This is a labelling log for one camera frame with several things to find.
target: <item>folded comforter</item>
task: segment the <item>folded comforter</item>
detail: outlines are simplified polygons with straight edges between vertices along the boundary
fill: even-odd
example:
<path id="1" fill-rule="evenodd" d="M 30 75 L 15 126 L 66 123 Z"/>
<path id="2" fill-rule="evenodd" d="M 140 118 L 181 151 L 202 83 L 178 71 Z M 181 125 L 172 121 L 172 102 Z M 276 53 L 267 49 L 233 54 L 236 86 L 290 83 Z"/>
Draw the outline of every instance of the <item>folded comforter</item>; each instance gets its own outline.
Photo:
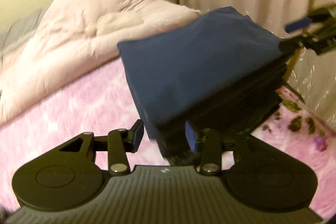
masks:
<path id="1" fill-rule="evenodd" d="M 92 32 L 101 17 L 124 12 L 142 20 L 137 25 L 118 22 L 124 27 L 110 33 Z M 2 61 L 0 124 L 118 56 L 118 42 L 182 27 L 198 15 L 164 0 L 54 0 L 35 35 Z"/>

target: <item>bed sheet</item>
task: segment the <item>bed sheet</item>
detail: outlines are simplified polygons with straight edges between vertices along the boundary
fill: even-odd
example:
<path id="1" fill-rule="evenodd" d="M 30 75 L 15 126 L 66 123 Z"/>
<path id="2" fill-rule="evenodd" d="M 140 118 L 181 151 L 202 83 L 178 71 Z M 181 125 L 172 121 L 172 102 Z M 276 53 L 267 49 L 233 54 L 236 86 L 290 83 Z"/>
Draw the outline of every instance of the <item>bed sheet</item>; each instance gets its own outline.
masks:
<path id="1" fill-rule="evenodd" d="M 11 179 L 21 165 L 84 131 L 106 135 L 116 128 L 130 128 L 138 118 L 120 59 L 47 97 L 0 129 L 0 205 L 7 211 L 18 209 Z M 254 135 L 313 168 L 319 186 L 311 208 L 323 218 L 330 217 L 336 207 L 336 139 L 328 138 L 328 148 L 318 151 L 307 128 L 288 130 L 292 119 L 288 107 L 281 106 Z M 146 135 L 139 151 L 128 159 L 131 166 L 168 165 Z M 105 152 L 97 153 L 96 164 L 107 169 Z M 232 154 L 225 153 L 223 168 L 232 164 Z"/>

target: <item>pink blanket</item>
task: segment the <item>pink blanket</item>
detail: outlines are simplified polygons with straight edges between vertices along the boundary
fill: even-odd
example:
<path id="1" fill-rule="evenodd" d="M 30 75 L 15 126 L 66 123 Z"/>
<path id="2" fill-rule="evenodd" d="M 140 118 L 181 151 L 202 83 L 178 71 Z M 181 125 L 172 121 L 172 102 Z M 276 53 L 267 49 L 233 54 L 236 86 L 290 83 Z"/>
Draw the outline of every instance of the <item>pink blanket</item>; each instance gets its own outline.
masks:
<path id="1" fill-rule="evenodd" d="M 105 18 L 105 30 L 95 35 L 92 27 L 99 19 L 125 12 L 136 14 L 142 23 L 125 25 L 124 18 L 124 24 L 119 20 L 111 28 L 107 23 L 113 22 Z M 35 35 L 2 60 L 0 124 L 115 58 L 118 42 L 182 27 L 198 15 L 197 10 L 165 0 L 54 0 Z"/>
<path id="2" fill-rule="evenodd" d="M 288 129 L 297 115 L 305 119 L 309 113 L 304 109 L 293 113 L 282 106 L 254 135 L 313 168 L 319 186 L 311 208 L 326 218 L 336 207 L 336 139 L 328 138 L 328 148 L 317 150 L 313 142 L 316 134 L 309 135 L 304 122 L 296 133 Z M 93 131 L 96 136 L 106 135 L 112 129 L 129 128 L 138 118 L 120 59 L 44 99 L 1 129 L 0 204 L 9 211 L 18 208 L 11 190 L 11 178 L 21 165 L 84 131 Z M 128 159 L 132 166 L 168 164 L 147 136 L 139 151 L 129 154 Z M 96 163 L 107 169 L 106 153 L 98 153 Z M 232 164 L 232 154 L 224 154 L 223 168 Z"/>

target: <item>folded cloth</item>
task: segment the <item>folded cloth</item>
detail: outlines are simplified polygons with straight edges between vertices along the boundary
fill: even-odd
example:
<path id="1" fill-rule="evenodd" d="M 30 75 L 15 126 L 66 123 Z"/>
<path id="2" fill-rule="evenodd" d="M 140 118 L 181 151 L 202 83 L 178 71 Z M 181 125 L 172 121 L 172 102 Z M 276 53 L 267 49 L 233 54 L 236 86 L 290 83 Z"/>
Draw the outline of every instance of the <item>folded cloth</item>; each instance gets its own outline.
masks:
<path id="1" fill-rule="evenodd" d="M 128 85 L 150 138 L 173 121 L 181 126 L 194 117 L 188 115 L 192 110 L 201 115 L 199 111 L 209 112 L 233 95 L 239 98 L 246 84 L 236 84 L 263 68 L 270 66 L 268 73 L 259 73 L 259 82 L 281 78 L 283 72 L 272 69 L 288 60 L 278 49 L 279 41 L 248 16 L 225 7 L 183 28 L 119 43 Z"/>

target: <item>gray ribbed panel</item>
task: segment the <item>gray ribbed panel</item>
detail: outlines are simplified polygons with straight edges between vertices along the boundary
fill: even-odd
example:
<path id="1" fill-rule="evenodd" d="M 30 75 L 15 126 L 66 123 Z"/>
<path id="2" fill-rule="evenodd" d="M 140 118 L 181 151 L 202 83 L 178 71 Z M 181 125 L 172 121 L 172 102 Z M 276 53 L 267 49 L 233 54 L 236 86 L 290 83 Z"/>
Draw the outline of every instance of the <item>gray ribbed panel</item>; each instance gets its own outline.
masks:
<path id="1" fill-rule="evenodd" d="M 251 209 L 232 198 L 217 177 L 193 167 L 138 166 L 109 180 L 89 203 L 65 212 L 21 208 L 10 224 L 309 224 L 320 219 L 308 208 L 283 214 Z"/>

